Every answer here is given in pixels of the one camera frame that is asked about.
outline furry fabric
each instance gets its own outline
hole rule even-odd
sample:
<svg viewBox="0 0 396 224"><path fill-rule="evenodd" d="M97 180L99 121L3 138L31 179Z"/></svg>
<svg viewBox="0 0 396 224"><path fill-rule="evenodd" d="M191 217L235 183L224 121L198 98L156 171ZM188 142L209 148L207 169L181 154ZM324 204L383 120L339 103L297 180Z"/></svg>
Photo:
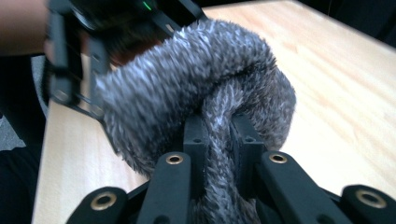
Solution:
<svg viewBox="0 0 396 224"><path fill-rule="evenodd" d="M225 21L199 21L98 80L113 146L151 176L183 120L201 109L209 133L205 195L196 223L258 223L236 188L230 155L233 113L247 114L266 147L280 149L296 103L264 40Z"/></svg>

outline table surface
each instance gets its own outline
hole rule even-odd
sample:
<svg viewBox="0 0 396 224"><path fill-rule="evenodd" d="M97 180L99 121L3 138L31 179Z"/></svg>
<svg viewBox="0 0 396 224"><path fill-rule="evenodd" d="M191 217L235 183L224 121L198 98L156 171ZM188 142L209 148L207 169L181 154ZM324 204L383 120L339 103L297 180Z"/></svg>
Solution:
<svg viewBox="0 0 396 224"><path fill-rule="evenodd" d="M363 184L396 198L396 50L290 1L206 8L265 38L297 94L282 147L317 184ZM145 179L112 151L93 119L50 104L34 223L65 223L85 195Z"/></svg>

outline screw hole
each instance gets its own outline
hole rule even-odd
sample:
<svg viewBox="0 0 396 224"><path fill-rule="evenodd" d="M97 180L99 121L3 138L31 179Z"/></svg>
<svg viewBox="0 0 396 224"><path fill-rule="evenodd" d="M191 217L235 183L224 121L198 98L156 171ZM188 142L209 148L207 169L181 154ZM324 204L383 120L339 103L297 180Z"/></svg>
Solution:
<svg viewBox="0 0 396 224"><path fill-rule="evenodd" d="M98 195L92 200L91 202L91 209L96 211L102 211L111 207L117 200L117 196L110 192L103 192Z"/></svg>
<svg viewBox="0 0 396 224"><path fill-rule="evenodd" d="M176 165L176 164L183 162L183 157L181 157L179 155L171 155L166 158L166 162L168 162L169 164L172 164L172 165Z"/></svg>
<svg viewBox="0 0 396 224"><path fill-rule="evenodd" d="M245 141L246 142L254 142L256 139L254 139L254 138L252 138L252 137L250 137L250 136L247 136L246 138L245 138Z"/></svg>
<svg viewBox="0 0 396 224"><path fill-rule="evenodd" d="M288 161L288 158L280 154L272 154L270 155L270 160L276 163L285 163Z"/></svg>
<svg viewBox="0 0 396 224"><path fill-rule="evenodd" d="M366 205L369 205L374 208L385 208L387 206L387 202L375 192L359 189L356 191L356 197Z"/></svg>

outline led indicator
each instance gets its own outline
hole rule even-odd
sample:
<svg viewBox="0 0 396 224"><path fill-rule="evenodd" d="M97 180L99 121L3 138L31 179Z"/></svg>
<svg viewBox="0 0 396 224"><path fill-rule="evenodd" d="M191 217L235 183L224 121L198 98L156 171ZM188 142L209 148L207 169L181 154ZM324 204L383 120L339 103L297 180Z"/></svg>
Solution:
<svg viewBox="0 0 396 224"><path fill-rule="evenodd" d="M149 5L146 2L143 2L143 5L145 5L145 7L151 11L151 7L149 7Z"/></svg>

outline plush material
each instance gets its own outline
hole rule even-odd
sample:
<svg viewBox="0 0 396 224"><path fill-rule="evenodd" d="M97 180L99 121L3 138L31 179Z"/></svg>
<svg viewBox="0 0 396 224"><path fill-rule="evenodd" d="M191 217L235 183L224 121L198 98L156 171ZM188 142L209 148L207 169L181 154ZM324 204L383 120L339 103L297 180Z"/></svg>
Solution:
<svg viewBox="0 0 396 224"><path fill-rule="evenodd" d="M246 113L270 150L288 135L296 103L264 40L226 21L199 21L98 80L113 146L140 174L153 173L183 120L200 109L209 135L205 195L196 223L258 223L239 194L230 122Z"/></svg>

